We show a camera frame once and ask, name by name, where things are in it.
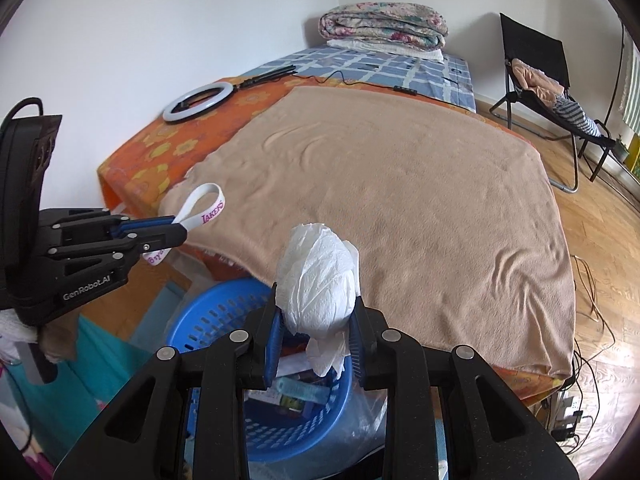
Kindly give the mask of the colourful tube packet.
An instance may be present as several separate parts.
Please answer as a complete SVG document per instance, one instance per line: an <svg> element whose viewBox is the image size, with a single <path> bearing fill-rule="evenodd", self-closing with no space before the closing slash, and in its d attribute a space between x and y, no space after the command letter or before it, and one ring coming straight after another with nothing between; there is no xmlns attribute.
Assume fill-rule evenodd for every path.
<svg viewBox="0 0 640 480"><path fill-rule="evenodd" d="M284 396L314 404L325 404L331 394L331 389L327 386L300 382L288 377L278 377L272 385L278 393Z"/></svg>

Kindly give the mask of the clothes on chair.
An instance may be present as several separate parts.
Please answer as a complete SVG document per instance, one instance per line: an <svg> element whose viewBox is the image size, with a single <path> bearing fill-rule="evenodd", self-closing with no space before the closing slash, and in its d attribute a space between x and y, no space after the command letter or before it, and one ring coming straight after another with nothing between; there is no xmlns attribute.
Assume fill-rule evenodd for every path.
<svg viewBox="0 0 640 480"><path fill-rule="evenodd" d="M518 86L523 91L532 92L547 110L582 133L602 136L594 120L588 117L582 107L566 94L556 80L518 58L511 61L510 67Z"/></svg>

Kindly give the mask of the white wristband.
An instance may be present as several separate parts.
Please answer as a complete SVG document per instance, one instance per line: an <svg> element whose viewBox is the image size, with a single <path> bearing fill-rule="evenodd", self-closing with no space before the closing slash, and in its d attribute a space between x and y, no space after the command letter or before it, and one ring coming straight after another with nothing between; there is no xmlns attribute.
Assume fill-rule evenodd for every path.
<svg viewBox="0 0 640 480"><path fill-rule="evenodd" d="M226 206L226 198L218 184L201 184L188 195L179 211L173 216L175 220L171 224L181 224L189 233L219 217L224 211L224 206ZM141 254L141 257L152 266L157 266L167 257L171 249Z"/></svg>

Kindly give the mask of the blue checked bedsheet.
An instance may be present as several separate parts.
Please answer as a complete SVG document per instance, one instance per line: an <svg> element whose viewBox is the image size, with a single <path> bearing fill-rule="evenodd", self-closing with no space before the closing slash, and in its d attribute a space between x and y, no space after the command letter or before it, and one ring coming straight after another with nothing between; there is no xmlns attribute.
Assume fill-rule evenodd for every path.
<svg viewBox="0 0 640 480"><path fill-rule="evenodd" d="M320 46L267 62L244 73L244 76L256 76L288 65L294 65L300 76L340 79L341 75L336 73L339 70L348 80L407 88L420 96L476 111L469 65L462 58L449 54L444 54L437 61Z"/></svg>

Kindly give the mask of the striped hanging cloth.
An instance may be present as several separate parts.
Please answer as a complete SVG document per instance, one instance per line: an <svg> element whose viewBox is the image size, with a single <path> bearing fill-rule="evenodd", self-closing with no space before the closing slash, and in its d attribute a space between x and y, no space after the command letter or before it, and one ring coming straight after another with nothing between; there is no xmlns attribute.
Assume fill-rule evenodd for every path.
<svg viewBox="0 0 640 480"><path fill-rule="evenodd" d="M623 123L634 133L639 133L639 49L626 35L623 56L623 90L620 97L620 114Z"/></svg>

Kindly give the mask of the blue laundry basket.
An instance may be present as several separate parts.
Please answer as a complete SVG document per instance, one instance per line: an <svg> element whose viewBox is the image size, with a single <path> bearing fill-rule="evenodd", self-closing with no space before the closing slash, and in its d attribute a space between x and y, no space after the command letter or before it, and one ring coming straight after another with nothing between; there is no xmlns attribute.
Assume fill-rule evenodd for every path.
<svg viewBox="0 0 640 480"><path fill-rule="evenodd" d="M172 322L166 344L181 352L208 347L221 336L243 327L247 315L263 307L271 289L254 278L217 284L188 302ZM344 411L352 388L352 360L342 374L331 370L314 381L329 389L326 403L300 402L277 391L251 392L244 402L245 442L251 462L289 460L323 440Z"/></svg>

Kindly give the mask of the orange floral bedsheet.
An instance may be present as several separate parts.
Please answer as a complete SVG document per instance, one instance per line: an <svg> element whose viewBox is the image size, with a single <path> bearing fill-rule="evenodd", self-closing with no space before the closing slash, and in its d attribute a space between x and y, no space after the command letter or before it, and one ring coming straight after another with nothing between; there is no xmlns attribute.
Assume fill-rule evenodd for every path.
<svg viewBox="0 0 640 480"><path fill-rule="evenodd" d="M106 206L113 210L116 206L123 206L124 213L134 217L157 216L167 191L182 181L192 166L228 142L252 119L298 86L368 90L400 96L390 88L375 84L348 86L337 79L320 84L311 78L286 76L245 90L235 98L236 101L229 100L190 122L168 125L162 118L157 118L99 166L98 177ZM186 245L178 249L178 255L186 257L189 262L197 261L197 266L207 269L204 271L206 278L216 281L225 282L250 275L239 263L209 249ZM540 401L564 382L564 379L525 370L498 366L494 369L526 405Z"/></svg>

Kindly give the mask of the beige fleece blanket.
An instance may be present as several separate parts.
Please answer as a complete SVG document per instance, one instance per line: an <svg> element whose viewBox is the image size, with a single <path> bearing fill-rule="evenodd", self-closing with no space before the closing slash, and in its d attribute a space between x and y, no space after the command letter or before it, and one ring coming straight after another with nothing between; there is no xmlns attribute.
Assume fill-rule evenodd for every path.
<svg viewBox="0 0 640 480"><path fill-rule="evenodd" d="M364 303L424 346L570 374L575 293L536 148L475 115L396 94L298 86L194 165L160 202L215 182L227 203L189 235L268 284L294 226L360 255Z"/></svg>

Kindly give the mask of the small white tissue ball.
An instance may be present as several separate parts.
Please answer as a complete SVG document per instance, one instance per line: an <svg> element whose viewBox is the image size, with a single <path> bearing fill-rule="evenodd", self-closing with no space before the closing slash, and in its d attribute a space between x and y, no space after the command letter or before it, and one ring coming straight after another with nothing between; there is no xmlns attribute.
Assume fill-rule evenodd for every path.
<svg viewBox="0 0 640 480"><path fill-rule="evenodd" d="M278 265L276 305L288 331L309 338L306 357L317 376L344 374L359 296L358 249L322 223L293 228Z"/></svg>

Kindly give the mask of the power strip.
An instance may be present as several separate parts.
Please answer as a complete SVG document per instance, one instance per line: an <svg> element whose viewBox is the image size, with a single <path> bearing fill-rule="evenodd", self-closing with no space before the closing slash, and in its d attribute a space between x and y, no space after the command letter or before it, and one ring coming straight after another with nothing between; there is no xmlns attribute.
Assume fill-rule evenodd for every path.
<svg viewBox="0 0 640 480"><path fill-rule="evenodd" d="M573 396L568 391L557 391L549 398L546 427L556 442L564 442L576 436L576 428L582 421L582 395Z"/></svg>

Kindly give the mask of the yellow crate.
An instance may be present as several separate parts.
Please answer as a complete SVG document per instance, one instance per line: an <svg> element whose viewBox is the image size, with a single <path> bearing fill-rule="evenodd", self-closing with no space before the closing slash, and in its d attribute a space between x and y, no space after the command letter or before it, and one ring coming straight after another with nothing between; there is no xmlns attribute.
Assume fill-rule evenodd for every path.
<svg viewBox="0 0 640 480"><path fill-rule="evenodd" d="M630 142L625 166L637 180L640 180L640 136L637 133Z"/></svg>

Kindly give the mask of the black folding chair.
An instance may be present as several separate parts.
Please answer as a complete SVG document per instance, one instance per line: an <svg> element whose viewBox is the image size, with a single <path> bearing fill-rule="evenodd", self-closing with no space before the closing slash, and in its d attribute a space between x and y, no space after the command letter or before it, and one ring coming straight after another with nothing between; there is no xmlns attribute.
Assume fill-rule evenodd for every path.
<svg viewBox="0 0 640 480"><path fill-rule="evenodd" d="M590 144L602 150L597 167L612 153L616 141L604 120L590 117L570 94L570 74L560 40L500 14L504 62L504 96L489 109L492 117L509 128L521 127L512 107L521 104L565 131L573 157L574 183L571 186L551 179L549 183L566 194L579 188L579 159Z"/></svg>

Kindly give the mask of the folded floral quilt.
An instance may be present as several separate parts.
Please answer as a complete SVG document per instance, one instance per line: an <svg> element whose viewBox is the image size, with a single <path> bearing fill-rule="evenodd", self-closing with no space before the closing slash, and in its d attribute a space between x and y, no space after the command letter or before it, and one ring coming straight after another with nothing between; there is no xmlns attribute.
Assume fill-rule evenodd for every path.
<svg viewBox="0 0 640 480"><path fill-rule="evenodd" d="M433 51L445 47L449 28L442 14L424 4L358 2L323 14L318 32L326 40L358 39Z"/></svg>

